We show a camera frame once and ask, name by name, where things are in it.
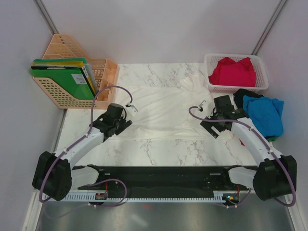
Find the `white t shirt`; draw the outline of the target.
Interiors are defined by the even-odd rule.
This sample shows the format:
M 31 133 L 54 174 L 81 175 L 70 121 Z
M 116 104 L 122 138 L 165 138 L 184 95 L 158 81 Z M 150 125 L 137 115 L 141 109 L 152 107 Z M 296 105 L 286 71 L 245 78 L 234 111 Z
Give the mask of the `white t shirt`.
M 180 80 L 180 87 L 127 86 L 138 109 L 132 125 L 116 136 L 117 140 L 214 140 L 201 125 L 200 120 L 189 114 L 191 106 L 207 100 L 207 109 L 193 113 L 206 117 L 214 108 L 213 98 L 205 86 L 205 78 L 193 75 Z

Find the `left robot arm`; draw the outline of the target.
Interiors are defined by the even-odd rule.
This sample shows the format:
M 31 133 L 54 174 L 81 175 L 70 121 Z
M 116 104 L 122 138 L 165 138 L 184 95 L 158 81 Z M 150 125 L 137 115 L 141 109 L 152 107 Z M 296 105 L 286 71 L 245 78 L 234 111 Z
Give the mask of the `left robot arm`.
M 54 153 L 45 151 L 39 156 L 32 186 L 40 191 L 40 195 L 47 195 L 56 201 L 64 199 L 72 185 L 81 187 L 81 180 L 84 180 L 84 184 L 89 182 L 95 189 L 101 189 L 106 182 L 104 175 L 89 167 L 73 168 L 92 149 L 110 137 L 119 135 L 130 125 L 132 121 L 127 120 L 125 107 L 111 103 L 106 112 L 90 124 L 90 131 L 69 147 Z

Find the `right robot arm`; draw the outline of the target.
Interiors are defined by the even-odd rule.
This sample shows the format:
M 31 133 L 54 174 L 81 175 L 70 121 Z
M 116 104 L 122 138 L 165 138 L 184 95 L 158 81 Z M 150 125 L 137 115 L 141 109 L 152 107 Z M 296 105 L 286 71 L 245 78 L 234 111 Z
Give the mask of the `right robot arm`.
M 297 162 L 291 156 L 285 156 L 275 149 L 253 125 L 243 109 L 235 109 L 228 95 L 214 98 L 212 115 L 200 123 L 214 138 L 218 132 L 231 131 L 236 135 L 254 158 L 257 169 L 228 167 L 220 177 L 221 186 L 232 189 L 237 184 L 253 189 L 259 199 L 277 200 L 290 194 L 291 207 L 296 202 Z

